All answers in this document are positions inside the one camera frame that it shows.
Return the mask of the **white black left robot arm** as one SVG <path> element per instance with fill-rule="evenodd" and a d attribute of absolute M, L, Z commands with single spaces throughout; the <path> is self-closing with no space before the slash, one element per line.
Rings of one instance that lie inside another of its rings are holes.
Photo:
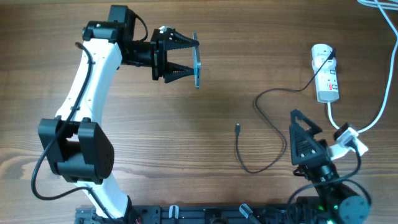
<path fill-rule="evenodd" d="M 163 26 L 134 38 L 140 17 L 127 6 L 113 5 L 106 21 L 89 21 L 77 47 L 82 51 L 72 87 L 52 119 L 42 119 L 38 134 L 41 161 L 82 190 L 93 204 L 77 223 L 140 223 L 131 199 L 112 173 L 114 147 L 101 127 L 104 104 L 121 65 L 149 67 L 152 79 L 166 83 L 200 76 L 197 36 L 186 37 Z"/>

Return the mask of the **Galaxy S25 smartphone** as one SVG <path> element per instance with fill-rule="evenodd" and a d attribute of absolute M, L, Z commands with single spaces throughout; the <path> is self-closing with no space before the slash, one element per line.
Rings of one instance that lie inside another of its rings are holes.
<path fill-rule="evenodd" d="M 200 49 L 196 46 L 193 50 L 193 70 L 195 78 L 196 89 L 200 88 L 200 77 L 201 77 L 201 60 L 200 60 Z"/>

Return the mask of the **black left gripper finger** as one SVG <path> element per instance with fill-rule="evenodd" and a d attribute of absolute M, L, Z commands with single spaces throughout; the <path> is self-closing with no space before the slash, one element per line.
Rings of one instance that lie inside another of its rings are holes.
<path fill-rule="evenodd" d="M 164 81 L 165 83 L 170 83 L 190 75 L 194 75 L 193 68 L 172 62 L 167 62 L 164 70 Z"/>
<path fill-rule="evenodd" d="M 199 41 L 188 38 L 175 29 L 167 29 L 166 34 L 166 50 L 187 49 L 199 46 Z"/>

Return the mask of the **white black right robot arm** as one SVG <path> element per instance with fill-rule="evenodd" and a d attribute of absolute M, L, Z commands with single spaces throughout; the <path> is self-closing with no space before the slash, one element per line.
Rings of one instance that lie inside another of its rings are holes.
<path fill-rule="evenodd" d="M 286 212 L 289 223 L 363 223 L 369 215 L 372 200 L 364 187 L 361 194 L 347 184 L 361 168 L 361 156 L 368 150 L 359 140 L 356 128 L 345 123 L 333 135 L 335 144 L 329 146 L 315 135 L 321 127 L 301 111 L 290 113 L 290 151 L 295 176 L 302 176 L 310 184 L 297 189 L 288 199 Z M 354 171 L 340 176 L 335 159 L 355 153 Z"/>

